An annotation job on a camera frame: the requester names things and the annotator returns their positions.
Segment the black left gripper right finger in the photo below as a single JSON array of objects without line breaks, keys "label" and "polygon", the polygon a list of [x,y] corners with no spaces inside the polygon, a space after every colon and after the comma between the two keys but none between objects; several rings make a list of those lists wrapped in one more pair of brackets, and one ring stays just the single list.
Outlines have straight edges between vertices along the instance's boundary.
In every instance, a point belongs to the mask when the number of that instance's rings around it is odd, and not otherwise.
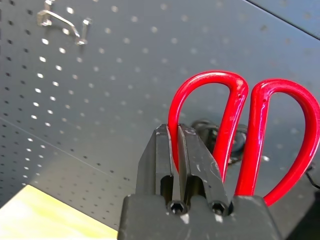
[{"label": "black left gripper right finger", "polygon": [[210,208],[229,207],[216,160],[196,130],[184,124],[178,126],[178,166],[180,196],[184,203],[190,206],[192,197],[202,196]]}]

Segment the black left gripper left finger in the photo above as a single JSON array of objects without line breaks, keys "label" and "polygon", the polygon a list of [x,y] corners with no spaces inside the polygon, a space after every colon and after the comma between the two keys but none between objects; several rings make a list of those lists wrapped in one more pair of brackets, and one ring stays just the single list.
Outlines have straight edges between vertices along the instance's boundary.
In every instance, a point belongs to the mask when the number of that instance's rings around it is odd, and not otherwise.
[{"label": "black left gripper left finger", "polygon": [[174,171],[171,135],[168,126],[161,124],[153,131],[139,160],[136,193],[160,195],[165,200],[171,200]]}]

